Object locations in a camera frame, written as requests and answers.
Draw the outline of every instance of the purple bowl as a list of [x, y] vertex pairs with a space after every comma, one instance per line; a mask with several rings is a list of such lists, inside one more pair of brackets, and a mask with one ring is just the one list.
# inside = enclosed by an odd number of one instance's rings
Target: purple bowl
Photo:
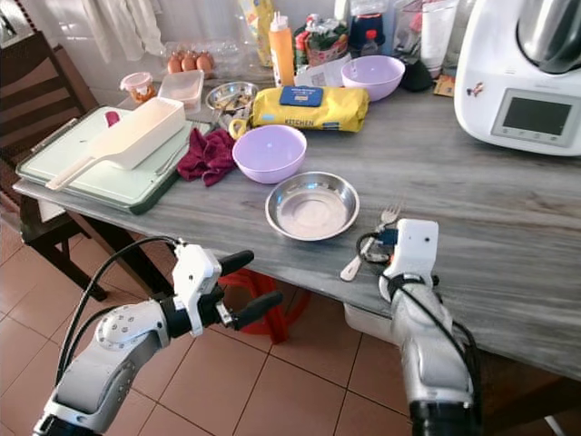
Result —
[[347, 62], [341, 68], [347, 88], [365, 88], [372, 102], [395, 91], [406, 71], [399, 59], [389, 56], [363, 56]]
[[250, 130], [232, 150], [234, 162], [255, 182], [278, 183], [297, 172], [305, 159], [307, 138], [288, 125]]

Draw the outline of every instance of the red cloth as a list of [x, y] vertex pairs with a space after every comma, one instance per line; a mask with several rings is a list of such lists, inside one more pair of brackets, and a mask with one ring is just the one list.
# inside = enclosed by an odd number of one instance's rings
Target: red cloth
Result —
[[201, 177], [206, 186], [218, 183], [236, 165], [232, 159], [234, 140], [223, 129], [204, 138], [198, 129], [190, 133], [190, 149], [178, 162], [178, 173], [190, 181]]

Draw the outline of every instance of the white plastic scoop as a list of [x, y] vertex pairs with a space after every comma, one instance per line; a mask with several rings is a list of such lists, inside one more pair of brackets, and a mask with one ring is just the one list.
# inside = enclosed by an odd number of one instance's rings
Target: white plastic scoop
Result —
[[182, 102], [152, 98], [96, 136], [86, 155], [48, 181], [46, 187], [60, 191], [101, 161], [132, 170], [184, 125]]

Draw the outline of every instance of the gray table surface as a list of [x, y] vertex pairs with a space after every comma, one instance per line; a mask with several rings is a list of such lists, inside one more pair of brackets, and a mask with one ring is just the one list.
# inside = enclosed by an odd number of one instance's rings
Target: gray table surface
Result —
[[179, 181], [141, 216], [26, 181], [16, 190], [139, 233], [181, 236], [218, 254], [252, 249], [257, 272], [386, 315], [369, 270], [351, 283], [339, 272], [358, 235], [404, 193], [404, 217], [439, 223], [439, 289], [479, 347], [581, 380], [580, 159], [480, 143], [459, 127], [451, 99], [403, 91], [372, 104], [357, 134], [306, 135], [301, 170], [336, 173], [361, 200], [356, 223], [319, 243], [274, 232], [264, 216], [272, 187], [238, 170], [211, 188]]

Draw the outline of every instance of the robotic hand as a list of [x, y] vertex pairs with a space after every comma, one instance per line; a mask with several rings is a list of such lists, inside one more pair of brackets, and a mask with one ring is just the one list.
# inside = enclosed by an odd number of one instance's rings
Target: robotic hand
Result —
[[391, 303], [391, 333], [401, 351], [413, 435], [479, 435], [479, 368], [452, 336], [452, 325], [461, 325], [452, 322], [432, 290], [438, 224], [402, 219], [391, 232], [397, 242], [379, 291]]
[[281, 293], [271, 292], [238, 313], [224, 306], [218, 278], [251, 262], [250, 251], [218, 261], [199, 245], [180, 243], [175, 253], [175, 295], [108, 312], [99, 321], [93, 341], [64, 371], [34, 427], [35, 435], [105, 433], [137, 372], [171, 338], [187, 332], [199, 336], [216, 322], [239, 330], [282, 302]]

